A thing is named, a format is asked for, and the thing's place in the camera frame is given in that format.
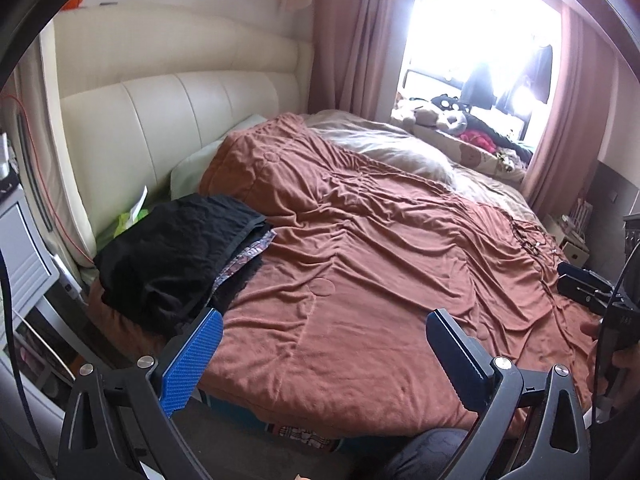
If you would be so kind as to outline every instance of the bright window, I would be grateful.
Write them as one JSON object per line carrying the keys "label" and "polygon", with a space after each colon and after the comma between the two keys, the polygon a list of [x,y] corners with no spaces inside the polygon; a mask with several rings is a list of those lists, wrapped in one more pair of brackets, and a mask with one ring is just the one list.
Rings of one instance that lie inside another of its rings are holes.
{"label": "bright window", "polygon": [[[474,68],[485,62],[497,100],[513,89],[533,53],[549,44],[554,50],[553,95],[560,47],[556,10],[541,0],[416,0],[399,88],[406,96],[428,100],[443,93],[459,96]],[[479,114],[511,137],[520,137],[528,126],[525,141],[535,146],[552,95],[545,105],[522,88],[513,96],[513,115],[495,108]]]}

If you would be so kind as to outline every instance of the tufted headboard panel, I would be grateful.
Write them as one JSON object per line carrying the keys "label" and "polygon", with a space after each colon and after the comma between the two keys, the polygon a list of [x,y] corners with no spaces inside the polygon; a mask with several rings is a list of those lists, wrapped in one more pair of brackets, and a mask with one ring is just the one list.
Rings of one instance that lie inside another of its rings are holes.
{"label": "tufted headboard panel", "polygon": [[181,160],[239,121],[306,111],[311,46],[226,18],[91,7],[57,15],[41,42],[60,118],[50,110],[61,181],[49,185],[66,194],[67,228],[88,251],[143,186],[166,187]]}

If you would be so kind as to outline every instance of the red cable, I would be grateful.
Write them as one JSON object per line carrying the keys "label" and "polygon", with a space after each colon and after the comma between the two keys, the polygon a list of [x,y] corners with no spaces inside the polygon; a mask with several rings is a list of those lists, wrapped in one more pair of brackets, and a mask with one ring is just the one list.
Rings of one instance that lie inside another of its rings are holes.
{"label": "red cable", "polygon": [[14,102],[18,104],[18,106],[20,107],[20,110],[22,111],[22,114],[24,115],[24,121],[27,126],[27,137],[29,137],[29,142],[31,143],[31,150],[33,151],[33,158],[36,163],[36,170],[38,171],[38,176],[40,177],[40,184],[42,186],[42,189],[44,190],[45,196],[47,197],[47,202],[49,202],[49,208],[51,209],[53,216],[55,216],[56,221],[58,222],[58,226],[60,227],[60,230],[65,235],[69,243],[71,243],[71,245],[73,245],[73,247],[76,248],[76,251],[82,254],[82,256],[84,256],[89,262],[93,263],[94,260],[91,257],[87,256],[87,254],[80,247],[78,247],[78,245],[71,239],[71,236],[69,236],[69,234],[66,232],[65,226],[63,225],[62,220],[60,220],[60,217],[58,216],[56,209],[53,207],[53,201],[49,196],[49,191],[47,190],[47,186],[45,183],[46,181],[44,180],[44,177],[42,176],[42,172],[40,171],[40,161],[38,160],[38,152],[36,151],[36,145],[33,142],[33,137],[31,137],[31,128],[29,126],[29,117],[27,116],[27,110],[25,110],[24,105],[22,104],[20,99],[18,99],[15,95],[5,94],[0,96],[0,100],[2,99],[12,99]]}

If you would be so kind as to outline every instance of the red clothing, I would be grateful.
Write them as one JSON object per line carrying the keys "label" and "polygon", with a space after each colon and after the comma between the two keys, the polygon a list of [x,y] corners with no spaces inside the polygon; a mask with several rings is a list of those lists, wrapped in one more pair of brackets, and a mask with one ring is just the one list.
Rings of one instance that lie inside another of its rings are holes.
{"label": "red clothing", "polygon": [[486,152],[491,153],[492,155],[497,151],[497,147],[494,142],[491,140],[486,133],[480,132],[479,130],[466,130],[462,133],[459,139],[468,142],[478,148],[482,148]]}

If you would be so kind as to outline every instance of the metal screw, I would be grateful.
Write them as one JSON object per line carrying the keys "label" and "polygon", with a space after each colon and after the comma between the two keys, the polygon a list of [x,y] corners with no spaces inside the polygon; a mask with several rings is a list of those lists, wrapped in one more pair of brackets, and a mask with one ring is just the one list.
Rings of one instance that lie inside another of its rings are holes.
{"label": "metal screw", "polygon": [[567,377],[567,375],[569,375],[569,368],[564,365],[554,366],[554,371],[561,377]]}
{"label": "metal screw", "polygon": [[509,361],[506,357],[497,357],[494,359],[495,365],[501,370],[508,370],[511,368],[511,361]]}
{"label": "metal screw", "polygon": [[138,368],[150,368],[154,365],[154,359],[150,355],[143,355],[138,359]]}
{"label": "metal screw", "polygon": [[80,367],[80,375],[89,375],[94,371],[94,366],[91,363],[86,363]]}

